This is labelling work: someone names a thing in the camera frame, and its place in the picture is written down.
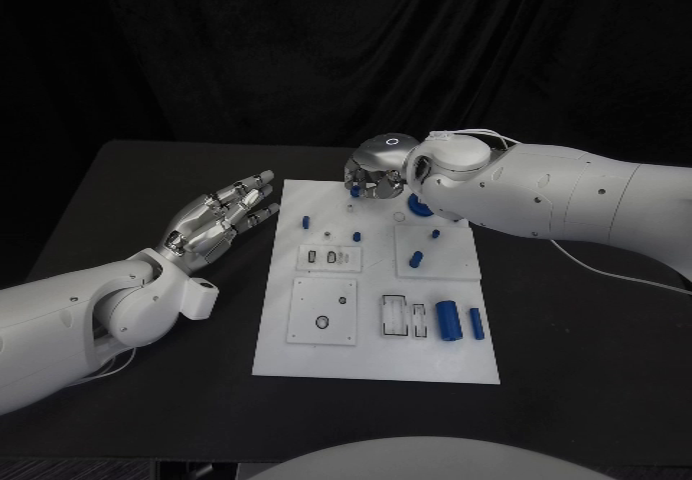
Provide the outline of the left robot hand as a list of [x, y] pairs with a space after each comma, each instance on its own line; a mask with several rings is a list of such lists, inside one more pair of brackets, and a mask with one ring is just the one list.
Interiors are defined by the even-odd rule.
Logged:
[[277, 203], [258, 208], [273, 192], [271, 170], [202, 195], [179, 211], [156, 247], [157, 253], [192, 275], [216, 262], [234, 239], [278, 213]]

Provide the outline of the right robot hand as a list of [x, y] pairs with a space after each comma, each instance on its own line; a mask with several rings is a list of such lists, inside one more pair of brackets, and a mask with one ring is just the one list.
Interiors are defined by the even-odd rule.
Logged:
[[418, 147], [417, 139], [388, 133], [366, 140], [345, 164], [345, 188], [353, 198], [392, 199], [407, 184], [407, 159]]

